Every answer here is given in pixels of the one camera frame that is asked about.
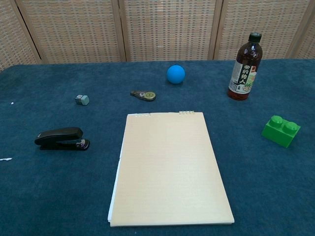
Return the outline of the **black stapler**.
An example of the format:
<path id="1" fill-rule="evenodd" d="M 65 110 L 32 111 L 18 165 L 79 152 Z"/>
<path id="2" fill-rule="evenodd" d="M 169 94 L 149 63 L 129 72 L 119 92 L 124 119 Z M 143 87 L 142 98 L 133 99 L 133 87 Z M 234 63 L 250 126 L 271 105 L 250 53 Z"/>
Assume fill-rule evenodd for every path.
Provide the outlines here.
<path id="1" fill-rule="evenodd" d="M 84 139 L 79 127 L 66 127 L 39 133 L 34 143 L 42 150 L 80 150 L 86 151 L 90 141 Z"/>

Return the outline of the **olive correction tape dispenser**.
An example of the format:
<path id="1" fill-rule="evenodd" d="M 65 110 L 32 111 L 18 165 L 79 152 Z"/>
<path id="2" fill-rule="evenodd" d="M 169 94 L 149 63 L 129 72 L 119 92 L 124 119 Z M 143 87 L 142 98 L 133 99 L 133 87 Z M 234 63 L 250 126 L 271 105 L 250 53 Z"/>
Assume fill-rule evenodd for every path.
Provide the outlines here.
<path id="1" fill-rule="evenodd" d="M 130 92 L 130 95 L 148 102 L 154 101 L 156 99 L 156 94 L 152 91 L 134 90 Z"/>

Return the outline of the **blue ball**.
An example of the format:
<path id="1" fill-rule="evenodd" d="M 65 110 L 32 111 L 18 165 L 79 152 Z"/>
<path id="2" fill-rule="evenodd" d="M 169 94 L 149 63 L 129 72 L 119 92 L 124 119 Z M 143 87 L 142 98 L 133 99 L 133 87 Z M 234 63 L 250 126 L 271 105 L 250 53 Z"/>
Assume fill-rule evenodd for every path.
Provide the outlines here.
<path id="1" fill-rule="evenodd" d="M 180 65 L 172 65 L 166 72 L 168 82 L 172 84 L 180 84 L 184 81 L 186 76 L 185 70 Z"/>

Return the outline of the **beige spiral notepad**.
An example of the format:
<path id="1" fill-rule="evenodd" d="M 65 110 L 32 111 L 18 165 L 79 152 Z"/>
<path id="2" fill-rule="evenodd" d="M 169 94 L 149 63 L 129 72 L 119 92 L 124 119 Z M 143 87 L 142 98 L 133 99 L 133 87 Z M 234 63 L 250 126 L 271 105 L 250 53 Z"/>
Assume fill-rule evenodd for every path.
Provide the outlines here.
<path id="1" fill-rule="evenodd" d="M 111 227 L 232 224 L 202 112 L 129 114 Z"/>

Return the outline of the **woven folding screen panel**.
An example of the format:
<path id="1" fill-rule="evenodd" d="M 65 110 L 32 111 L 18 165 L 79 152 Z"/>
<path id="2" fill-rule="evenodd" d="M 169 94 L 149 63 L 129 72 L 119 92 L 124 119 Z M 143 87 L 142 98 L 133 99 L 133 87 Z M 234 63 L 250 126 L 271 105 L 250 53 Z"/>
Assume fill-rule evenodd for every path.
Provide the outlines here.
<path id="1" fill-rule="evenodd" d="M 213 59 L 232 60 L 251 32 L 262 35 L 264 59 L 288 58 L 315 0 L 222 0 Z"/>
<path id="2" fill-rule="evenodd" d="M 119 0 L 14 0 L 44 64 L 126 61 Z"/>
<path id="3" fill-rule="evenodd" d="M 223 3 L 118 0 L 126 60 L 212 60 Z"/>
<path id="4" fill-rule="evenodd" d="M 39 64 L 40 56 L 15 0 L 0 0 L 0 72 L 14 65 Z"/>
<path id="5" fill-rule="evenodd" d="M 315 0 L 309 1 L 285 58 L 315 59 Z"/>

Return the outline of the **brown tea bottle black cap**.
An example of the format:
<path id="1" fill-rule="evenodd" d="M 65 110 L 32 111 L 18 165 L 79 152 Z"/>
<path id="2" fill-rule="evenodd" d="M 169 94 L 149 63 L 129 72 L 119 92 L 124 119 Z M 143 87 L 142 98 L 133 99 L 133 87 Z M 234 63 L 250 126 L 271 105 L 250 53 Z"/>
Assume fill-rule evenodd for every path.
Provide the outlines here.
<path id="1" fill-rule="evenodd" d="M 249 96 L 263 55 L 261 37 L 262 34 L 251 32 L 237 53 L 227 92 L 234 100 L 243 101 Z"/>

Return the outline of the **green toy building brick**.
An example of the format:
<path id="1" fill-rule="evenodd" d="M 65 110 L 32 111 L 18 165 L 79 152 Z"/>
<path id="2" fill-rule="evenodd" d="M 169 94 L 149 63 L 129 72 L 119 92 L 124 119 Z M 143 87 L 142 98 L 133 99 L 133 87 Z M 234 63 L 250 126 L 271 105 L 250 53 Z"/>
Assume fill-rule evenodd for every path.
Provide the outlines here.
<path id="1" fill-rule="evenodd" d="M 265 124 L 261 135 L 284 148 L 288 148 L 300 128 L 292 121 L 273 115 Z"/>

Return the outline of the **blue tablecloth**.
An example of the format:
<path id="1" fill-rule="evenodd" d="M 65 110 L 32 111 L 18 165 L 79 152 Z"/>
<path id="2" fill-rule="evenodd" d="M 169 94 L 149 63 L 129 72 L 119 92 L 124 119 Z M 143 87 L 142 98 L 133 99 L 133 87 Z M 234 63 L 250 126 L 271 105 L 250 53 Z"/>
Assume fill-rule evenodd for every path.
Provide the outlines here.
<path id="1" fill-rule="evenodd" d="M 315 236 L 315 59 L 260 63 L 245 101 L 227 96 L 233 60 L 15 65 L 0 72 L 0 236 Z M 154 101 L 131 91 L 152 91 Z M 78 105 L 77 95 L 89 104 Z M 126 117 L 204 114 L 232 225 L 113 228 L 107 215 Z M 288 148 L 271 116 L 301 128 Z M 42 150 L 43 131 L 79 127 L 86 151 Z"/>

